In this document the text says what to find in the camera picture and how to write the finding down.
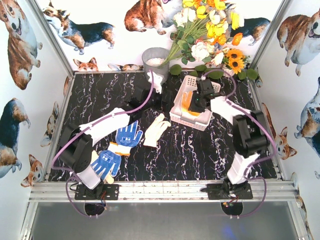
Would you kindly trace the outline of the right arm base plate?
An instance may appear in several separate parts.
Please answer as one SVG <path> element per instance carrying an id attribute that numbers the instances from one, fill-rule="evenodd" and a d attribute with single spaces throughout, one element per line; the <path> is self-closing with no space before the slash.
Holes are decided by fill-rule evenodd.
<path id="1" fill-rule="evenodd" d="M 253 199 L 251 185 L 247 181 L 240 184 L 231 184 L 229 181 L 208 183 L 200 192 L 207 193 L 209 200 L 232 200 L 236 197 L 240 200 Z"/>

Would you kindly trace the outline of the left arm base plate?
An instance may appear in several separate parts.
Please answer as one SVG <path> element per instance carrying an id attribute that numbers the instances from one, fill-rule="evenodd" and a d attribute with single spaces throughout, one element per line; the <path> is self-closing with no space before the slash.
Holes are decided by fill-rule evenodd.
<path id="1" fill-rule="evenodd" d="M 75 200 L 118 200 L 119 197 L 118 184 L 99 184 L 94 189 L 89 189 L 87 186 L 81 184 L 76 187 L 74 199 Z"/>

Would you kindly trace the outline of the yellow coated work glove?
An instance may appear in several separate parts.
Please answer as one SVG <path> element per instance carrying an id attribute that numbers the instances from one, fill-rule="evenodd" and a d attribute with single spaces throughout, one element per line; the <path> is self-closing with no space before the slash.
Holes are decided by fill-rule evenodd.
<path id="1" fill-rule="evenodd" d="M 197 118 L 200 115 L 200 113 L 189 110 L 189 107 L 190 107 L 191 101 L 192 101 L 192 97 L 193 97 L 192 91 L 186 91 L 182 94 L 181 112 L 182 112 L 182 115 L 187 114 L 189 116 L 192 116 L 193 118 Z"/>

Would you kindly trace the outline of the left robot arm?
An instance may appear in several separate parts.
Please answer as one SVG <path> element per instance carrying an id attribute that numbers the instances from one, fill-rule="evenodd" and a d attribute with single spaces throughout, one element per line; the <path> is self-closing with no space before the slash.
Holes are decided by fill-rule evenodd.
<path id="1" fill-rule="evenodd" d="M 171 90 L 159 93 L 154 88 L 137 87 L 106 115 L 80 126 L 65 127 L 57 156 L 89 190 L 94 190 L 107 176 L 117 175 L 122 157 L 129 156 L 131 149 L 147 135 L 138 127 L 143 113 L 151 108 L 167 111 L 173 105 Z M 95 144 L 111 133 L 116 133 L 115 142 L 110 142 L 106 150 L 92 159 Z"/>

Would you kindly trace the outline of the blue dotted glove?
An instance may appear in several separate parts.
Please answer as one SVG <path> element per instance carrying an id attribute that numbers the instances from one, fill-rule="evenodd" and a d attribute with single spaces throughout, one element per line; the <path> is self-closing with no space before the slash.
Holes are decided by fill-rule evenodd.
<path id="1" fill-rule="evenodd" d="M 132 124 L 119 128 L 116 131 L 115 142 L 110 142 L 108 150 L 119 155 L 129 156 L 131 149 L 136 147 L 143 136 L 143 131 L 138 130 L 138 121 Z"/>
<path id="2" fill-rule="evenodd" d="M 101 179 L 106 178 L 108 174 L 115 177 L 120 169 L 122 158 L 120 155 L 110 151 L 102 151 L 98 158 L 91 163 L 95 173 Z"/>

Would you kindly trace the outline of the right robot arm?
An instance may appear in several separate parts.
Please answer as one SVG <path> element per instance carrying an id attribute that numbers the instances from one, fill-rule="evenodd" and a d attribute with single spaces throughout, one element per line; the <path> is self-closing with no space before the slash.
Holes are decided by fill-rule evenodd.
<path id="1" fill-rule="evenodd" d="M 188 111 L 203 113 L 209 110 L 232 124 L 234 159 L 227 172 L 232 185 L 247 181 L 248 170 L 270 143 L 263 112 L 245 109 L 214 90 L 209 79 L 196 80 Z"/>

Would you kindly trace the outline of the white plastic storage basket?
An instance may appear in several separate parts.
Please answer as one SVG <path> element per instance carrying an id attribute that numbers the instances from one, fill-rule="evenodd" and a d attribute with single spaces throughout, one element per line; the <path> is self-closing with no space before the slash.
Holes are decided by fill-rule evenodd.
<path id="1" fill-rule="evenodd" d="M 211 100 L 219 97 L 221 85 L 210 79 L 186 75 L 174 99 L 170 120 L 204 131 L 212 117 Z"/>

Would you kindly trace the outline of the cream knit glove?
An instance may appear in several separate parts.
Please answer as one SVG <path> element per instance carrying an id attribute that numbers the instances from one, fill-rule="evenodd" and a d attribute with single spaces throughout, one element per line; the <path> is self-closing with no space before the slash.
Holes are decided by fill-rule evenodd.
<path id="1" fill-rule="evenodd" d="M 165 115 L 161 113 L 155 118 L 152 124 L 145 131 L 144 146 L 156 148 L 157 142 L 164 133 L 164 131 L 171 126 L 169 121 L 165 120 Z"/>

